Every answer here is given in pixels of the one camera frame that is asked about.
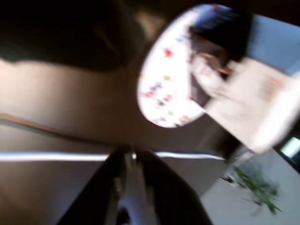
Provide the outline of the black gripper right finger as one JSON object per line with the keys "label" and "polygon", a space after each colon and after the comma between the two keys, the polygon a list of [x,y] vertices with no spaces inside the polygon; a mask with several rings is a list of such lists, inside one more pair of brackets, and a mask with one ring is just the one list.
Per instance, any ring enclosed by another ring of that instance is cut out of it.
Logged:
{"label": "black gripper right finger", "polygon": [[211,225],[196,192],[150,150],[137,150],[161,225]]}

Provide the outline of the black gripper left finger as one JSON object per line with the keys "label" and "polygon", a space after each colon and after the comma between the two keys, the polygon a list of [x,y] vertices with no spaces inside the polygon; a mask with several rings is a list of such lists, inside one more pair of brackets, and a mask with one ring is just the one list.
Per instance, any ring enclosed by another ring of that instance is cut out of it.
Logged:
{"label": "black gripper left finger", "polygon": [[62,216],[59,225],[103,225],[105,223],[114,178],[121,175],[126,153],[128,147],[122,146],[109,155]]}

